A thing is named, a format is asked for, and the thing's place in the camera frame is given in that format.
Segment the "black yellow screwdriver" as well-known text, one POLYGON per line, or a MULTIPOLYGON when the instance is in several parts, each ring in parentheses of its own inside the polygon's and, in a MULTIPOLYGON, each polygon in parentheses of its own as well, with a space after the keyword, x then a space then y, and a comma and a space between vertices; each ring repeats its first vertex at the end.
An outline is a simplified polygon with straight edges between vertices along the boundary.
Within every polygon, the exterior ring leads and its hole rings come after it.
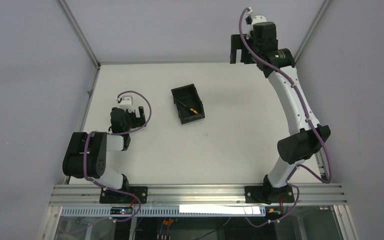
POLYGON ((183 103, 183 102, 181 102, 181 101, 179 101, 179 100, 177 100, 177 102, 178 102, 179 104, 181 104, 186 110, 188 110, 188 111, 189 111, 190 113, 192 113, 193 115, 198 115, 198 114, 199 114, 199 112, 198 112, 197 110, 195 110, 194 108, 192 108, 192 107, 186 105, 185 103, 183 103))

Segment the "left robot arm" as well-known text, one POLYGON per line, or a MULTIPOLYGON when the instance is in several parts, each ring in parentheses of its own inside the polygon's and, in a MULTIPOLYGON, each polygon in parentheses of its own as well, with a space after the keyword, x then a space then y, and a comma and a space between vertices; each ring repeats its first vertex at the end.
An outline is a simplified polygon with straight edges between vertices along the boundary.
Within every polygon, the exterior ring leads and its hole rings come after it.
POLYGON ((105 187, 130 191, 126 175, 107 167, 107 152, 126 151, 131 143, 129 131, 146 123, 144 108, 135 111, 114 107, 110 112, 110 132, 74 132, 70 138, 63 162, 65 176, 90 179, 105 187))

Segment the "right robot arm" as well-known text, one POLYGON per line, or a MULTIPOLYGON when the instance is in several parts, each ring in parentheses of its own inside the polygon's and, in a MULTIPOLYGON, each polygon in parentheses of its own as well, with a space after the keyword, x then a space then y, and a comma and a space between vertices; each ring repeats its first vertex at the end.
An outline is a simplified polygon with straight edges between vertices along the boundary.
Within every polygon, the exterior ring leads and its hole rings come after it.
POLYGON ((328 125, 314 116, 298 80, 294 58, 287 48, 279 48, 273 22, 251 24, 248 34, 230 37, 230 63, 256 64, 274 88, 284 111, 289 136, 277 142, 279 158, 261 186, 246 186, 246 202, 271 204, 281 198, 292 202, 288 185, 298 167, 316 154, 331 135, 328 125))

